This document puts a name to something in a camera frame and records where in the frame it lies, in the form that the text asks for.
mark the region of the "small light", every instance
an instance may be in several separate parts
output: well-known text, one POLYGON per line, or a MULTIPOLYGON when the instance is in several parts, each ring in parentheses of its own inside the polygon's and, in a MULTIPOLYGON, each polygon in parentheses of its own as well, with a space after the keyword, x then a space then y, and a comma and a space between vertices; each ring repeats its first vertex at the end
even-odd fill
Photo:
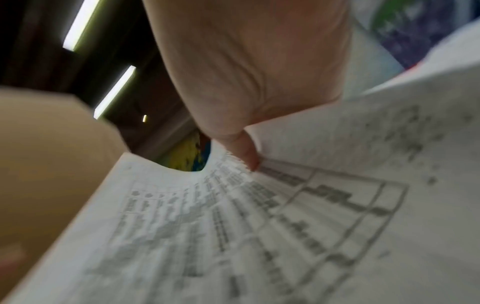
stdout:
POLYGON ((69 51, 74 51, 77 43, 82 36, 87 24, 90 21, 90 18, 94 14, 95 9, 97 8, 100 0, 83 0, 83 3, 78 11, 78 14, 73 21, 73 24, 68 31, 68 34, 65 37, 63 42, 63 48, 69 51))
POLYGON ((120 90, 124 87, 127 81, 132 77, 135 72, 136 67, 130 66, 125 73, 120 77, 120 79, 116 82, 110 92, 104 97, 104 99, 98 104, 95 108, 93 113, 93 117, 98 119, 103 112, 107 109, 107 107, 112 103, 114 98, 120 92, 120 90))

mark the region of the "book page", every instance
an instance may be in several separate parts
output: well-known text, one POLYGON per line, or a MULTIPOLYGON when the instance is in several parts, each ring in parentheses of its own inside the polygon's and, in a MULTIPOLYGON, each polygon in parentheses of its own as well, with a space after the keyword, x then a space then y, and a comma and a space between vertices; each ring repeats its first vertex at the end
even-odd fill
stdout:
POLYGON ((478 303, 479 72, 252 126, 253 173, 125 154, 5 303, 478 303))

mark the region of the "finger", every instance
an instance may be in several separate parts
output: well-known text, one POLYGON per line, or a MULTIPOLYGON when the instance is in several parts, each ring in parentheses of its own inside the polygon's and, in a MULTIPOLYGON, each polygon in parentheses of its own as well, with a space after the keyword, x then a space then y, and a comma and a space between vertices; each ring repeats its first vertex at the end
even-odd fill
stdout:
POLYGON ((245 132, 245 130, 234 136, 216 139, 234 156, 241 159, 245 165, 250 168, 250 170, 256 170, 260 163, 259 155, 257 153, 254 141, 250 135, 245 132))
POLYGON ((0 248, 0 275, 13 271, 25 259, 25 252, 20 245, 0 248))

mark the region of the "ceiling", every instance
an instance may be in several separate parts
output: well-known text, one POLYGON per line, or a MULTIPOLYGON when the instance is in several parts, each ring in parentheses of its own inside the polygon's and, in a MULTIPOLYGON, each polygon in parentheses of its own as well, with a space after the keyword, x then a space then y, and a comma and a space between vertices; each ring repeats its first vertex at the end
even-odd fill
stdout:
POLYGON ((0 2, 0 85, 72 93, 95 108, 123 71, 136 66, 103 117, 134 153, 155 158, 195 124, 165 70, 142 2, 100 0, 73 53, 62 44, 82 2, 0 2))

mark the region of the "open book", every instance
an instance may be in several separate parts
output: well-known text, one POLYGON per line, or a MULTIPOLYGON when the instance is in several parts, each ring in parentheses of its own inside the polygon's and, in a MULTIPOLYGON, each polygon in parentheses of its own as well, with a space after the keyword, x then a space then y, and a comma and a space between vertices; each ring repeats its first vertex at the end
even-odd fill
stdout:
POLYGON ((254 173, 125 154, 6 303, 478 303, 478 75, 253 126, 254 173))

